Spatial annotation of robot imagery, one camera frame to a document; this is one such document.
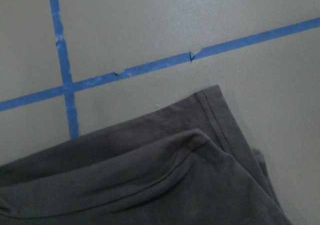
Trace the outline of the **brown t-shirt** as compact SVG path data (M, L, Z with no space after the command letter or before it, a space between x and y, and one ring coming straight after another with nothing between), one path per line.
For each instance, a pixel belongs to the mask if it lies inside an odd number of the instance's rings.
M218 85L0 168L3 225L288 225Z

